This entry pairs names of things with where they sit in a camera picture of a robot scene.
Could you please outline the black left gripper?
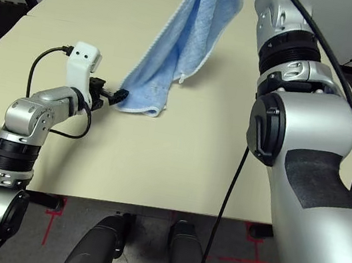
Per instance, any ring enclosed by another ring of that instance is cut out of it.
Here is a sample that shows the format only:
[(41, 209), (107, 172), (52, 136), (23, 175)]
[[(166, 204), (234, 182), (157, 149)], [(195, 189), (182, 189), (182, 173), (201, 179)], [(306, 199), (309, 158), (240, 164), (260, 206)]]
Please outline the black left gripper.
[[(91, 95), (91, 110), (96, 111), (103, 106), (103, 100), (101, 99), (101, 91), (106, 81), (96, 77), (89, 78), (89, 94)], [(124, 98), (128, 97), (129, 91), (126, 89), (119, 89), (115, 92), (103, 90), (103, 97), (107, 99), (108, 104), (116, 105), (124, 101)]]

